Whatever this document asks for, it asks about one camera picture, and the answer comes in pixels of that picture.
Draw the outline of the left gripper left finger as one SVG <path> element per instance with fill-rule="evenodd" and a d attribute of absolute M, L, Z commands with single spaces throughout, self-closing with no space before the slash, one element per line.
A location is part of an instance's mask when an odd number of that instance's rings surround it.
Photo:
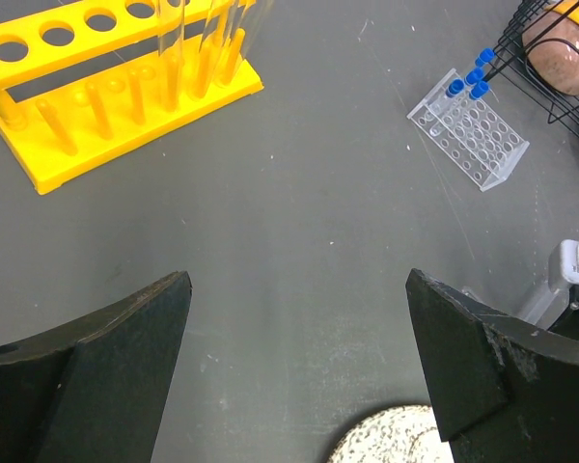
<path fill-rule="evenodd" d="M 191 303 L 187 272 L 0 346 L 0 462 L 149 462 Z"/>

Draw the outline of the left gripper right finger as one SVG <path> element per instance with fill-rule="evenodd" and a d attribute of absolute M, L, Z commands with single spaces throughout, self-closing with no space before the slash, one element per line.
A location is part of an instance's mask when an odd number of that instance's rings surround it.
<path fill-rule="evenodd" d="M 579 462 L 579 309 L 541 329 L 413 269 L 412 327 L 456 462 Z"/>

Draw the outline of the blue capped tube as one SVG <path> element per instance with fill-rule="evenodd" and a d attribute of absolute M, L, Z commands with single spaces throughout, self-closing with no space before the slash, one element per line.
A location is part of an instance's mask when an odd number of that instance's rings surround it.
<path fill-rule="evenodd" d="M 467 87 L 474 87 L 483 80 L 484 72 L 482 68 L 474 68 L 464 78 Z"/>
<path fill-rule="evenodd" d="M 494 57 L 495 57 L 494 51 L 491 48 L 485 48 L 476 58 L 475 66 L 477 68 L 482 68 L 485 65 L 489 64 Z"/>
<path fill-rule="evenodd" d="M 486 95 L 489 92 L 489 90 L 490 90 L 489 84 L 481 80 L 477 82 L 476 85 L 472 88 L 472 90 L 469 93 L 469 97 L 472 100 L 479 100 L 483 98 L 483 96 Z"/>
<path fill-rule="evenodd" d="M 453 80 L 446 91 L 436 98 L 428 107 L 429 114 L 435 119 L 442 119 L 446 111 L 455 102 L 455 98 L 464 90 L 465 83 L 460 78 Z"/>

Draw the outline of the long clear glass tube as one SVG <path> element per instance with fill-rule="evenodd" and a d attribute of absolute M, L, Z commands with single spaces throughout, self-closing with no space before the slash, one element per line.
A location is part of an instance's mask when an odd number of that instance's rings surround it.
<path fill-rule="evenodd" d="M 184 0 L 157 0 L 156 35 L 160 58 L 178 57 L 184 33 Z"/>

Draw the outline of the speckled ceramic plate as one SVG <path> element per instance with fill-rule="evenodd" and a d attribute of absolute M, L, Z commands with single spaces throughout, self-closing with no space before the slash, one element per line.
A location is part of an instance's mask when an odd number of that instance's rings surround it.
<path fill-rule="evenodd" d="M 428 405 L 378 411 L 353 425 L 327 458 L 328 463 L 448 463 L 450 444 L 440 439 Z"/>

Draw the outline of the yellow test tube rack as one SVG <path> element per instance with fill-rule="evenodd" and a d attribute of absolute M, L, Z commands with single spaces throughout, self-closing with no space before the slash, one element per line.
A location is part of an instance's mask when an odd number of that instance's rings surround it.
<path fill-rule="evenodd" d="M 185 2 L 178 57 L 158 50 L 15 101 L 11 87 L 157 38 L 156 6 L 78 1 L 0 23 L 0 135 L 40 194 L 247 95 L 262 80 L 241 39 L 200 54 L 210 1 Z"/>

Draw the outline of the clear acrylic tube rack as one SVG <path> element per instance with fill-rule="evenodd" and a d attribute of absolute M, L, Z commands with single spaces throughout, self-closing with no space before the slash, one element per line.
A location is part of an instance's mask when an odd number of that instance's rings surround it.
<path fill-rule="evenodd" d="M 456 78 L 453 68 L 407 114 L 407 118 L 441 149 L 478 188 L 485 192 L 506 181 L 530 143 L 523 139 L 485 101 L 472 100 L 467 87 L 443 118 L 429 114 L 430 104 Z"/>

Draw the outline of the brown and yellow bowl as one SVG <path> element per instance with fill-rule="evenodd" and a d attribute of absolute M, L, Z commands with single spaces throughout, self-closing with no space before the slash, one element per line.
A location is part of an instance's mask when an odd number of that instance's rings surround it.
<path fill-rule="evenodd" d="M 549 1 L 522 33 L 530 65 L 554 90 L 579 96 L 579 1 Z"/>

